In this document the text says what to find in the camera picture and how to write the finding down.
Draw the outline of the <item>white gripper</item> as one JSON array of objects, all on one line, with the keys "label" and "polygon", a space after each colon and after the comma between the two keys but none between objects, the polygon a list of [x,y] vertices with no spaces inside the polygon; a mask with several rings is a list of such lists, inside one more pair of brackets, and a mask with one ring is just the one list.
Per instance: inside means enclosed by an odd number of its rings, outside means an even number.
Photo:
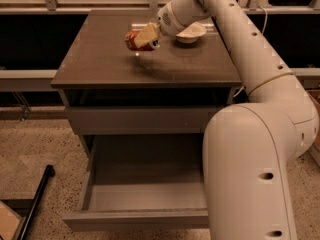
[{"label": "white gripper", "polygon": [[157,17],[160,25],[148,23],[135,38],[135,44],[138,47],[142,47],[149,42],[158,40],[160,33],[159,27],[161,32],[167,36],[176,36],[184,29],[184,26],[179,23],[178,19],[174,15],[172,3],[168,3],[162,7],[158,11]]}]

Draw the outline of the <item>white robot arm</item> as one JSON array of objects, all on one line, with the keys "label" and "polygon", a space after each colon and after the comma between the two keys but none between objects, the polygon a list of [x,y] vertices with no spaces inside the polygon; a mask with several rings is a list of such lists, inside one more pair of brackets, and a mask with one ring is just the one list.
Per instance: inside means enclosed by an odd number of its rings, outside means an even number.
[{"label": "white robot arm", "polygon": [[157,16],[157,31],[138,46],[212,17],[249,98],[217,112],[205,129],[211,239],[298,240],[287,163],[317,137],[310,96],[236,0],[172,0]]}]

